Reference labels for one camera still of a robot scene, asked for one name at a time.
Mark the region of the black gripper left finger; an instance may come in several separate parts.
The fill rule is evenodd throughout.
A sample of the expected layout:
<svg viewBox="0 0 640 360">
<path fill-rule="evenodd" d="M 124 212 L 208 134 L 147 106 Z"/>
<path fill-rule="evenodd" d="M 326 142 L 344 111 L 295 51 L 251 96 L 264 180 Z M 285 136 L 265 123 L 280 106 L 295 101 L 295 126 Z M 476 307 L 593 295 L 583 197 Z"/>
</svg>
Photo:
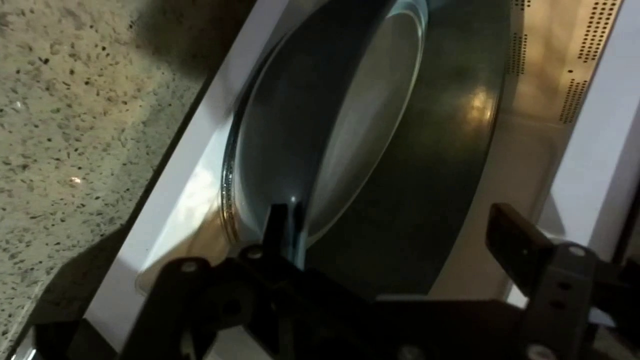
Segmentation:
<svg viewBox="0 0 640 360">
<path fill-rule="evenodd" d="M 265 231 L 235 257 L 161 266 L 118 360 L 206 360 L 242 328 L 272 360 L 428 360 L 428 347 L 371 304 L 284 254 L 291 213 L 275 204 Z"/>
</svg>

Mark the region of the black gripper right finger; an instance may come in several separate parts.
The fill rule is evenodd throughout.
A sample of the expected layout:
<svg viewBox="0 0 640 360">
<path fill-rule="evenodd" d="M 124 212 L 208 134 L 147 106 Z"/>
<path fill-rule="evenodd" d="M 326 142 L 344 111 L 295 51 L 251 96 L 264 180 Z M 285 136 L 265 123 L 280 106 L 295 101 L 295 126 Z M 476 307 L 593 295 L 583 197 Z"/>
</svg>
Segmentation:
<svg viewBox="0 0 640 360">
<path fill-rule="evenodd" d="M 528 360 L 578 360 L 583 351 L 596 257 L 554 243 L 510 204 L 492 204 L 486 245 L 528 297 L 519 346 Z"/>
</svg>

